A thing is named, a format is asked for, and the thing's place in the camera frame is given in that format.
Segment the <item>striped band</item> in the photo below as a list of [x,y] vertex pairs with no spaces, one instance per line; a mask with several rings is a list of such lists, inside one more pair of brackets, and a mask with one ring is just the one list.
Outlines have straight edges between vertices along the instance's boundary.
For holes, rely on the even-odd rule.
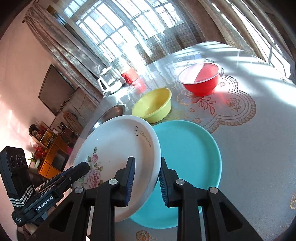
[[31,197],[33,192],[34,192],[33,186],[29,185],[27,190],[24,192],[23,196],[20,199],[11,198],[11,197],[9,199],[14,207],[22,207],[27,203],[28,199]]

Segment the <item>red mug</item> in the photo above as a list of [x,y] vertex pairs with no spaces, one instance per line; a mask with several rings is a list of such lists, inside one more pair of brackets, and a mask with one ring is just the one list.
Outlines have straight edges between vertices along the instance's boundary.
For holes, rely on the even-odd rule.
[[137,72],[131,67],[128,71],[125,71],[124,73],[122,73],[121,76],[124,78],[125,82],[128,85],[130,85],[132,82],[134,82],[139,78],[139,75],[137,74]]

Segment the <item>wooden cabinet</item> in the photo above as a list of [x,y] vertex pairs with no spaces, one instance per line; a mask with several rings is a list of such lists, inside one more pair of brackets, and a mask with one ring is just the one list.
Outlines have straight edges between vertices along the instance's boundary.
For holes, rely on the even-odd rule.
[[54,140],[54,143],[49,148],[44,158],[44,161],[38,170],[38,173],[44,176],[45,178],[50,179],[55,175],[61,173],[65,167],[65,165],[59,165],[59,167],[56,168],[53,165],[56,165],[57,161],[59,162],[60,159],[61,159],[61,162],[64,159],[64,164],[65,164],[68,158],[69,158],[68,146],[66,145],[66,143],[64,143],[60,135],[58,135]]
[[58,175],[60,173],[61,172],[59,170],[55,169],[53,166],[50,166],[50,168],[48,170],[48,173],[47,173],[47,176],[49,178],[51,178],[51,177],[54,177],[54,176],[56,176],[56,175]]
[[42,164],[42,168],[39,169],[38,173],[44,177],[47,177],[49,168],[50,168],[50,164],[48,164],[47,162],[44,162]]

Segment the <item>screw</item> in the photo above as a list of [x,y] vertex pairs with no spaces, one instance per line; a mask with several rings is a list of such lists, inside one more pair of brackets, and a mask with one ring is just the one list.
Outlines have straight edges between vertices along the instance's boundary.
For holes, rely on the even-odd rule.
[[211,187],[210,192],[213,193],[213,194],[216,194],[216,193],[218,193],[218,188]]
[[76,193],[82,193],[82,192],[83,192],[83,187],[76,187],[76,188],[74,189],[74,191],[75,191]]
[[178,185],[183,185],[183,184],[185,183],[185,181],[184,181],[183,179],[177,179],[177,180],[176,180],[176,183],[177,183]]
[[109,184],[111,184],[111,185],[115,185],[117,183],[118,183],[118,181],[116,179],[110,179],[109,180]]

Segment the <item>wall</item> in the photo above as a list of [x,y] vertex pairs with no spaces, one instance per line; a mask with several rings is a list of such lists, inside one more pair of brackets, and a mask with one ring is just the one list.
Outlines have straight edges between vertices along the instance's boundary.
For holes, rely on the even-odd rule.
[[67,121],[63,117],[66,111],[73,113],[77,117],[77,120],[81,126],[85,127],[85,125],[90,121],[95,109],[96,106],[86,96],[82,89],[78,88],[71,96],[69,101],[65,104],[61,112],[57,115],[56,119],[52,123],[52,127],[57,131],[61,131],[58,128],[60,122],[68,125]]
[[[50,125],[54,115],[38,99],[39,90],[54,60],[35,39],[26,23],[25,8],[0,40],[0,150],[21,147],[30,158],[29,126],[37,119]],[[12,241],[17,240],[11,218],[13,207],[0,180],[0,223]]]

